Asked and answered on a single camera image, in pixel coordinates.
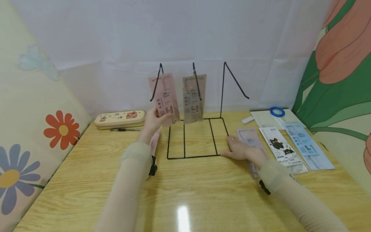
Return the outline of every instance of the pencil case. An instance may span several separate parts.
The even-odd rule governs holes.
[[[123,111],[100,114],[94,120],[98,129],[121,127],[137,127],[144,125],[145,112],[143,110]]]

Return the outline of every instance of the blue ruler package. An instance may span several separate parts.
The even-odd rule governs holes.
[[[298,148],[303,159],[312,170],[335,169],[318,144],[307,133],[301,123],[284,124],[287,134]]]

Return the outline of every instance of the pen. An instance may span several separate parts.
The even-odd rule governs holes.
[[[110,131],[141,131],[142,129],[112,128]]]

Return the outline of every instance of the beige sleeve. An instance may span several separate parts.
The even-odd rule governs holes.
[[[340,219],[277,160],[270,159],[259,175],[265,187],[291,210],[306,231],[348,231]]]
[[[121,157],[121,167],[95,228],[96,232],[135,229],[139,195],[152,164],[149,145],[132,143]]]

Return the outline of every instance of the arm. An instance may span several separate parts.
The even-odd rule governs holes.
[[[261,149],[249,147],[234,136],[227,140],[232,152],[221,155],[253,162],[260,169],[265,187],[291,210],[308,232],[348,231],[340,219],[277,160],[268,159]]]
[[[306,231],[348,231],[340,219],[277,160],[268,160],[259,175],[265,187],[291,210]]]
[[[147,113],[143,131],[121,157],[121,166],[95,228],[96,232],[131,232],[135,229],[140,191],[152,164],[149,144],[153,134],[169,116],[157,118],[155,112],[152,109]]]

